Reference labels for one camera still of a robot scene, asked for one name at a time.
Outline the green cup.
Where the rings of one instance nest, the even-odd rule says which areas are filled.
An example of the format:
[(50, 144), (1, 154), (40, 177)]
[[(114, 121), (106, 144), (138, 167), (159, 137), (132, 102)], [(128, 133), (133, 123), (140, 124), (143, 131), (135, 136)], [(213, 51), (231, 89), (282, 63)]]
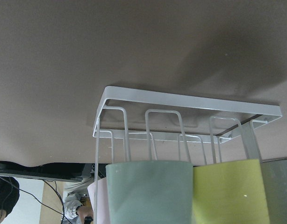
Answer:
[(192, 223), (191, 163), (123, 162), (107, 165), (106, 172), (111, 223)]

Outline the pink cup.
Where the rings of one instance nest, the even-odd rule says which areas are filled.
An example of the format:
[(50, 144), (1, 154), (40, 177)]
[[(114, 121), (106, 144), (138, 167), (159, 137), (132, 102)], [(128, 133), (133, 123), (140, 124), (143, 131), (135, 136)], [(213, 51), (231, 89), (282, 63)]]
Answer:
[[(109, 206), (108, 206), (108, 190), (107, 178), (102, 178), (97, 181), (97, 224), (110, 224)], [(87, 187), (93, 211), (95, 211), (94, 197), (96, 184), (93, 182)]]

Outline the yellow cup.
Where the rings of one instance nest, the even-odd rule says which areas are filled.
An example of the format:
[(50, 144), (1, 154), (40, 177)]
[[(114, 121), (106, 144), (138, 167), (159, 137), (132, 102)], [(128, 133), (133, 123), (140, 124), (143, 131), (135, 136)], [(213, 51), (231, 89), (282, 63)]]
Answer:
[(258, 159), (194, 167), (193, 182), (196, 223), (270, 223)]

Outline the grey cup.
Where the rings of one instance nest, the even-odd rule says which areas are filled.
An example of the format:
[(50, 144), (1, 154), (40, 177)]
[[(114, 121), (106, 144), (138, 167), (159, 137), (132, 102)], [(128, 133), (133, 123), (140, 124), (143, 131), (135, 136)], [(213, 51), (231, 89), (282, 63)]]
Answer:
[(272, 224), (287, 224), (287, 159), (261, 164)]

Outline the black foam block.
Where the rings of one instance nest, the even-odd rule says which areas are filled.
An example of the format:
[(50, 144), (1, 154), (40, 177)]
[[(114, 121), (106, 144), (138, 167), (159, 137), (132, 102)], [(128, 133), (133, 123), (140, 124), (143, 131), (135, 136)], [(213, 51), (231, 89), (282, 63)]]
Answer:
[(0, 161), (0, 176), (11, 176), (18, 178), (80, 182), (84, 163), (48, 163), (35, 167), (26, 167), (14, 162)]

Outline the person in grey jacket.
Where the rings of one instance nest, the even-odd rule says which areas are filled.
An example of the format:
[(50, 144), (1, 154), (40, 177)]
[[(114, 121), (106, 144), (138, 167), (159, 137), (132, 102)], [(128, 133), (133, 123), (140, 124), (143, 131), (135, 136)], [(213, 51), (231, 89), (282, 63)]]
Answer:
[(65, 217), (62, 224), (84, 224), (87, 217), (94, 219), (93, 209), (83, 205), (80, 200), (80, 194), (68, 193), (64, 199)]

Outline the person in black jacket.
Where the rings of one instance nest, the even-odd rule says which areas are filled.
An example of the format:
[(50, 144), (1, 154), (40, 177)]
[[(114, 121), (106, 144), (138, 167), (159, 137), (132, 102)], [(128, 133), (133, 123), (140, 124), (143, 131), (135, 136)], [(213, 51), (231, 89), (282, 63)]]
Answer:
[(13, 177), (0, 178), (0, 224), (12, 212), (19, 200), (19, 183)]

